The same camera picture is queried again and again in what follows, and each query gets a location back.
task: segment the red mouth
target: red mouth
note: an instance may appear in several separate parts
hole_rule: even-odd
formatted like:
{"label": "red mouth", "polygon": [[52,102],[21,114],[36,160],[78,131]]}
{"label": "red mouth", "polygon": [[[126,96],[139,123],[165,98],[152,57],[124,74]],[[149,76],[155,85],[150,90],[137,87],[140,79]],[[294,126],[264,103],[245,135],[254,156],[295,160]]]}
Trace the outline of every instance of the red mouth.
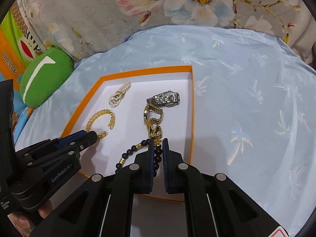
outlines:
{"label": "red mouth", "polygon": [[34,59],[32,52],[30,51],[30,48],[26,45],[26,43],[24,43],[22,40],[20,42],[21,42],[21,47],[23,51],[25,52],[25,54],[29,56],[30,58]]}

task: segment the white box with orange edge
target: white box with orange edge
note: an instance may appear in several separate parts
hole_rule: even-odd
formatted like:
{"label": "white box with orange edge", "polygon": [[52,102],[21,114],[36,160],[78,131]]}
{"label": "white box with orange edge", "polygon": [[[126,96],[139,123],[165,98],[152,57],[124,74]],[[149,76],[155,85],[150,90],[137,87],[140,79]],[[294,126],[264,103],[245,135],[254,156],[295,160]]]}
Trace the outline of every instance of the white box with orange edge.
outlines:
{"label": "white box with orange edge", "polygon": [[[130,81],[131,87],[126,92],[121,103],[112,108],[109,97],[125,82]],[[115,125],[108,127],[110,115],[102,115],[92,124],[91,130],[97,134],[103,131],[108,135],[81,152],[80,172],[87,177],[99,173],[103,176],[115,173],[115,165],[132,145],[148,138],[147,127],[144,124],[144,108],[146,99],[159,93],[171,90],[178,92],[180,103],[173,107],[161,107],[163,119],[162,139],[168,138],[169,148],[182,154],[186,163],[191,163],[194,130],[194,83],[192,66],[169,66],[160,68],[140,69],[101,76],[90,89],[69,120],[62,137],[85,130],[87,122],[96,112],[109,109],[115,114]],[[130,156],[124,166],[132,164],[140,149]],[[157,176],[154,178],[151,198],[175,202],[183,202],[182,194],[169,195],[165,193],[163,164],[159,163]]]}

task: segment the green fabric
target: green fabric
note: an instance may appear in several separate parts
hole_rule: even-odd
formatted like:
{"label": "green fabric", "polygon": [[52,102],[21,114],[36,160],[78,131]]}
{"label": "green fabric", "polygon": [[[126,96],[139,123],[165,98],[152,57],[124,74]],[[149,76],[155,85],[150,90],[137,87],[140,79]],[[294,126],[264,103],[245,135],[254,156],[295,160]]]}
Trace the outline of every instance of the green fabric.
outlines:
{"label": "green fabric", "polygon": [[20,94],[23,99],[26,85],[37,65],[46,57],[55,64],[45,64],[32,81],[26,96],[25,104],[36,108],[43,104],[69,78],[73,71],[70,57],[59,48],[50,48],[47,52],[36,57],[25,70],[20,84]]}
{"label": "green fabric", "polygon": [[11,14],[11,11],[9,11],[5,16],[3,22],[0,25],[0,28],[2,29],[4,36],[10,43],[18,59],[27,67],[30,64],[30,62],[23,58],[18,47],[18,41],[20,37],[24,36],[24,34],[15,22]]}

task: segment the black bead bracelet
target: black bead bracelet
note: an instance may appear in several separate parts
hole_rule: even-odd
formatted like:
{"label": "black bead bracelet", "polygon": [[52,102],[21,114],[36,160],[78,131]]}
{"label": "black bead bracelet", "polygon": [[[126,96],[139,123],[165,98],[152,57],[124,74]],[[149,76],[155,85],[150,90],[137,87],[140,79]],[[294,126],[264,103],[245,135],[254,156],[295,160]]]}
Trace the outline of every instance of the black bead bracelet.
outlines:
{"label": "black bead bracelet", "polygon": [[[150,139],[142,140],[139,144],[133,145],[130,149],[128,149],[126,151],[126,153],[123,153],[122,158],[115,165],[115,167],[116,167],[115,173],[117,174],[118,171],[123,167],[123,164],[125,163],[125,161],[128,159],[129,156],[133,155],[133,153],[136,152],[137,150],[148,146],[149,141],[150,141]],[[161,156],[160,156],[162,154],[162,149],[161,149],[160,144],[155,143],[155,151],[154,152],[156,155],[154,157],[154,177],[155,177],[157,175],[157,170],[159,169],[159,163],[162,161]]]}

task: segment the light blue bed sheet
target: light blue bed sheet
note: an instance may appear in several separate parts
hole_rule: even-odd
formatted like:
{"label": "light blue bed sheet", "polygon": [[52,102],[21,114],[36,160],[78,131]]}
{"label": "light blue bed sheet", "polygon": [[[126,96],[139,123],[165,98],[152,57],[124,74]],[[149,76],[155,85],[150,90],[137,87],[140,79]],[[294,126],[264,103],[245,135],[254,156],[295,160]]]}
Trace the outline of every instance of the light blue bed sheet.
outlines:
{"label": "light blue bed sheet", "polygon": [[274,36],[201,26],[134,34],[77,63],[16,148],[60,136],[100,76],[184,64],[195,81],[193,165],[227,174],[294,236],[316,206],[316,76]]}

